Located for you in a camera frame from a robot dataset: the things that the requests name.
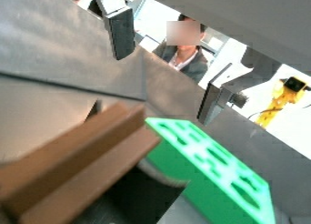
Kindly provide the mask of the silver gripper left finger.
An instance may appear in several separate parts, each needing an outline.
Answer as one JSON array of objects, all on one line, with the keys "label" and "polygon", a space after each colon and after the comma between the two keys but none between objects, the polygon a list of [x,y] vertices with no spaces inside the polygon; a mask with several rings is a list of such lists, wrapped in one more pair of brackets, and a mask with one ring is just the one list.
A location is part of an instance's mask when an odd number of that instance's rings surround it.
[{"label": "silver gripper left finger", "polygon": [[132,8],[128,7],[126,0],[96,0],[96,2],[110,34],[114,56],[120,60],[135,50]]}]

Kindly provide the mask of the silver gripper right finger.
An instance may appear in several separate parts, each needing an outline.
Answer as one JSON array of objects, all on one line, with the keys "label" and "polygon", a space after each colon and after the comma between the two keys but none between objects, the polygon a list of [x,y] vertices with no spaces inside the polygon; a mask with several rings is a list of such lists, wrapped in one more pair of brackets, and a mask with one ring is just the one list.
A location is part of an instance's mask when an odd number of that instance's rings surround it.
[{"label": "silver gripper right finger", "polygon": [[238,65],[247,69],[244,75],[222,83],[219,87],[214,85],[220,75],[234,66],[234,63],[230,62],[208,82],[196,114],[196,119],[203,125],[207,125],[216,118],[227,103],[238,107],[244,106],[247,97],[242,94],[242,91],[267,82],[275,75],[282,63],[247,47],[242,58],[238,60]]}]

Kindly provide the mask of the yellow robot arm background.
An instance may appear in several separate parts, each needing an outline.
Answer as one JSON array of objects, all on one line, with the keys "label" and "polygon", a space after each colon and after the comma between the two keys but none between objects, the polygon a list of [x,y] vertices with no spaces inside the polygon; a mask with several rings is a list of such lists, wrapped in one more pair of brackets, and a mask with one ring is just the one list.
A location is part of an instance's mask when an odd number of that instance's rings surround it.
[{"label": "yellow robot arm background", "polygon": [[[208,71],[208,60],[202,53],[200,40],[204,37],[206,26],[192,17],[179,14],[176,21],[167,23],[167,40],[158,46],[154,53],[168,63],[170,67],[183,72],[198,83]],[[259,51],[247,47],[240,63],[255,71],[270,68],[278,70],[281,63]],[[255,121],[267,127],[278,112],[289,103],[299,100],[299,95],[307,90],[306,83],[294,76],[279,80],[274,97],[266,110]]]}]

